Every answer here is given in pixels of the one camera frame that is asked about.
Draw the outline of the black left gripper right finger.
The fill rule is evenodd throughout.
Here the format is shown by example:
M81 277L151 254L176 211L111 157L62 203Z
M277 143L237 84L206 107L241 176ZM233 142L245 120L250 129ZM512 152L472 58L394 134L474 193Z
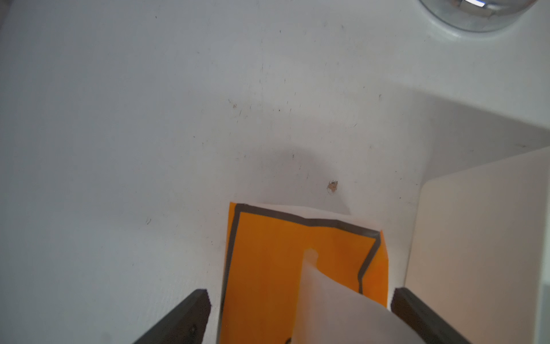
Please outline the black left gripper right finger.
M390 309L425 343L471 343L408 288L395 289Z

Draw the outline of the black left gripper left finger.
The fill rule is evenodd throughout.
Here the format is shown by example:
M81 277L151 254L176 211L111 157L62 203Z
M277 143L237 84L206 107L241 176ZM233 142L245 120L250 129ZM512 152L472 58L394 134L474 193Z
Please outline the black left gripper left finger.
M193 291L135 344L202 343L211 312L206 289Z

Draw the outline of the orange tissue pack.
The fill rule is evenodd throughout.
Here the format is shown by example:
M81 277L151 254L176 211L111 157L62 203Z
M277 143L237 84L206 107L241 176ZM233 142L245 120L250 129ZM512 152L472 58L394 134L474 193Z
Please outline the orange tissue pack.
M316 209L229 208L220 343L419 343L388 310L382 231Z

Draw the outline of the white plastic box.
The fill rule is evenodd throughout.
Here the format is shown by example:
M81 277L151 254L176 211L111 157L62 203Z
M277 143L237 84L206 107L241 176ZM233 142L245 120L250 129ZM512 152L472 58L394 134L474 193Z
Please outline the white plastic box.
M405 286L471 343L536 343L548 232L548 148L430 180Z

